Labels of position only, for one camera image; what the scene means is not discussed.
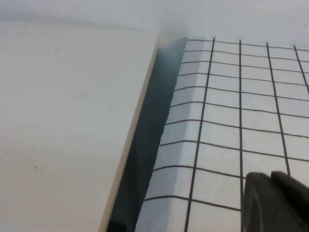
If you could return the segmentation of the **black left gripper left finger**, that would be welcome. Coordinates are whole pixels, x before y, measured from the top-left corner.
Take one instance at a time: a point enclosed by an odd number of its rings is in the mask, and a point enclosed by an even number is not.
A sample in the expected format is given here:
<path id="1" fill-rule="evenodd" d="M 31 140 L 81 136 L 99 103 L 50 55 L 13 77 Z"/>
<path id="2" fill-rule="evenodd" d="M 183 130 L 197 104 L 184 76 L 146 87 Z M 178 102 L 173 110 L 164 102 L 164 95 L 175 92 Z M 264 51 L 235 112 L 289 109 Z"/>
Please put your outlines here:
<path id="1" fill-rule="evenodd" d="M 284 195 L 263 173 L 246 176 L 242 218 L 246 232 L 295 232 L 297 219 Z"/>

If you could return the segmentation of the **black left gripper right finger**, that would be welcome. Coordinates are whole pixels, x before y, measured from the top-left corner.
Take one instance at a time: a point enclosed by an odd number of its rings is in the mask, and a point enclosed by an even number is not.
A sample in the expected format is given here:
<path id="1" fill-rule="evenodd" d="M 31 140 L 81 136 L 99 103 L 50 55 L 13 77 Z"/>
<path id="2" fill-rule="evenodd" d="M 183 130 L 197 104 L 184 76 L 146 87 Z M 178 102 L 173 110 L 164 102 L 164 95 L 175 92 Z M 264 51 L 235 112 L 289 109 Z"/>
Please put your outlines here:
<path id="1" fill-rule="evenodd" d="M 309 231 L 309 188 L 284 172 L 273 171 L 270 176 L 298 228 Z"/>

